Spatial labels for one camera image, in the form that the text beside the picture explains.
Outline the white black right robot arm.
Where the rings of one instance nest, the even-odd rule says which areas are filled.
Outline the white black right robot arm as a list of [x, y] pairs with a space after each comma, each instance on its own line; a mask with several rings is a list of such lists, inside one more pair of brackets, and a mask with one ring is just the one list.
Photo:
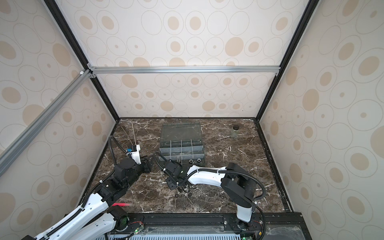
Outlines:
[[267, 194], [266, 187], [260, 180], [235, 163], [221, 168], [181, 165], [174, 160], [167, 160], [159, 152], [153, 153], [152, 159], [168, 177], [166, 181], [171, 190], [187, 191], [191, 185], [209, 185], [223, 189], [237, 206], [237, 219], [244, 223], [251, 222], [257, 200]]

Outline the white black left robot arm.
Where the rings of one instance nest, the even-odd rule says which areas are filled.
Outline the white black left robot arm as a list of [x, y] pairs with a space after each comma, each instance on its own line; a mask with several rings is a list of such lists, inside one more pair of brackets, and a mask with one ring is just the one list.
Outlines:
[[87, 194], [81, 205], [69, 215], [36, 237], [25, 236], [25, 240], [68, 240], [97, 214], [107, 210], [124, 196], [141, 174], [151, 171], [148, 162], [141, 160], [139, 145], [135, 144], [124, 150], [113, 136], [108, 138], [109, 147], [112, 146], [112, 141], [118, 145], [127, 157], [119, 163], [115, 161], [113, 172], [96, 185], [95, 189]]

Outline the pile of nuts and screws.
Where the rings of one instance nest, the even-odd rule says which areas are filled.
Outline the pile of nuts and screws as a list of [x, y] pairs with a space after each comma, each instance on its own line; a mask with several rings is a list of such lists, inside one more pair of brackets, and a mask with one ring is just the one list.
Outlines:
[[180, 196], [191, 197], [195, 191], [195, 187], [191, 185], [186, 185], [182, 187], [177, 187], [177, 194]]

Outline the clear plastic organizer box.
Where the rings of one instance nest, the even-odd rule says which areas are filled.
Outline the clear plastic organizer box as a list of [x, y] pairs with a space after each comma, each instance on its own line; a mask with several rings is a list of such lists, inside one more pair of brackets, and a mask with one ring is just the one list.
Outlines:
[[160, 153], [167, 160], [182, 165], [204, 167], [206, 163], [201, 125], [199, 123], [163, 125]]

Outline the pink marker pen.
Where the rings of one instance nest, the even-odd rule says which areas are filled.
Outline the pink marker pen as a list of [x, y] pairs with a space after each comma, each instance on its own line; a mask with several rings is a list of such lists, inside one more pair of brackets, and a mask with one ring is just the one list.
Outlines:
[[119, 207], [131, 207], [132, 204], [130, 204], [130, 203], [114, 203], [113, 206], [119, 206]]

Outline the small glass jar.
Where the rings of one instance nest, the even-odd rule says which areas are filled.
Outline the small glass jar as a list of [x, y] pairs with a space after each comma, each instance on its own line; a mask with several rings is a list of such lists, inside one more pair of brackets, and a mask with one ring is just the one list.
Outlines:
[[234, 124], [232, 126], [232, 129], [231, 129], [231, 137], [232, 138], [237, 138], [237, 136], [239, 134], [239, 129], [240, 129], [240, 126], [237, 124]]

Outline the black base frame rail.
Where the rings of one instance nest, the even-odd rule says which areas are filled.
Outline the black base frame rail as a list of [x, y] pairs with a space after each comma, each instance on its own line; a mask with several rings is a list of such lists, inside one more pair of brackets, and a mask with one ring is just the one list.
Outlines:
[[236, 214], [105, 214], [71, 240], [310, 240], [300, 213], [253, 213], [248, 223]]

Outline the diagonal aluminium rail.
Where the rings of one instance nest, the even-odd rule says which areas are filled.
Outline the diagonal aluminium rail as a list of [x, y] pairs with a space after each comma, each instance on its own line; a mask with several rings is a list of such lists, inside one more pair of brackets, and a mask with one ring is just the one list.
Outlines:
[[1, 175], [3, 175], [20, 154], [29, 146], [34, 138], [59, 112], [68, 99], [91, 77], [90, 70], [84, 70], [78, 75], [42, 113], [16, 138], [10, 146], [1, 154]]

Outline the horizontal aluminium rail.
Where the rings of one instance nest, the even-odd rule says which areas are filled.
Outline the horizontal aluminium rail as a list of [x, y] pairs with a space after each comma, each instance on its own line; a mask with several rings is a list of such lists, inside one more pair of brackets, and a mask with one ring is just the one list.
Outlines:
[[279, 66], [91, 67], [95, 74], [278, 73]]

